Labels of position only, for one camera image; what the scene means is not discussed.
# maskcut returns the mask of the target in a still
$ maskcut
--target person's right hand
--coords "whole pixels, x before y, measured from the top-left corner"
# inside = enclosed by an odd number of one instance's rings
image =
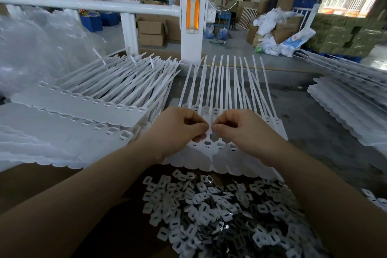
[[[273,166],[278,152],[290,145],[250,109],[225,111],[214,121],[212,130],[218,137],[229,138],[239,149],[269,166]]]

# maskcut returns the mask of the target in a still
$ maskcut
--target blue table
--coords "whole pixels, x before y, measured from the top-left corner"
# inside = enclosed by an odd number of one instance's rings
[[[227,32],[228,32],[230,30],[230,25],[231,25],[231,12],[230,11],[223,11],[222,14],[220,14],[220,12],[217,11],[215,19],[217,19],[217,18],[228,20],[227,25],[222,25],[223,28],[226,28]],[[210,25],[214,25],[214,27],[217,27],[217,23],[207,24],[207,26],[210,26]]]

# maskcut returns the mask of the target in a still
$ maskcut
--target forearm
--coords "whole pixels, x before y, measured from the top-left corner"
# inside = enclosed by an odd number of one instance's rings
[[[134,142],[19,204],[0,216],[0,253],[69,257],[155,158]]]
[[[385,255],[385,212],[292,145],[282,149],[273,163],[334,256]]]

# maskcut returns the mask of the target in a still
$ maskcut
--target person's left hand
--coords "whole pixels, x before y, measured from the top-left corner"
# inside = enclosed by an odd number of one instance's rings
[[[208,128],[207,122],[192,109],[171,106],[157,117],[139,141],[151,145],[160,158],[164,158],[178,152],[191,140],[205,139]]]

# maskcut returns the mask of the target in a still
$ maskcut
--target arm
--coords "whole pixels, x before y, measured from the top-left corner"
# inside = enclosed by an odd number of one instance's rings
[[[138,141],[0,216],[1,256],[69,257],[145,169],[207,130],[194,111],[168,108]]]
[[[385,257],[387,214],[254,112],[228,110],[212,129],[281,174],[335,257]]]

